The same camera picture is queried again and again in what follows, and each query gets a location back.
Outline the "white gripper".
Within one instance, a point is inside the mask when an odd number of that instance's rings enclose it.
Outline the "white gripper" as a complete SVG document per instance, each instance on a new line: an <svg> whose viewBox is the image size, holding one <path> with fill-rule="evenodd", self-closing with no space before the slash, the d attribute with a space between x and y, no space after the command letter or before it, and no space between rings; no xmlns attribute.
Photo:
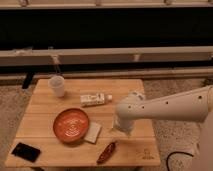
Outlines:
<svg viewBox="0 0 213 171"><path fill-rule="evenodd" d="M118 116L114 117L113 128L117 129L126 135L130 135L134 127L134 122L132 120L125 120Z"/></svg>

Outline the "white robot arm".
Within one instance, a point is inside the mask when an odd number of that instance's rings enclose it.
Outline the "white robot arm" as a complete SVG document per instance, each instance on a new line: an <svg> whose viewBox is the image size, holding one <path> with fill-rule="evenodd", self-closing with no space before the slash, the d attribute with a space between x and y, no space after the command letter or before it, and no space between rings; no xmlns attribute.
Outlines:
<svg viewBox="0 0 213 171"><path fill-rule="evenodd" d="M131 92L115 107L113 127L130 134L137 119L175 120L203 124L199 154L192 171L213 171L213 86L147 100L143 94Z"/></svg>

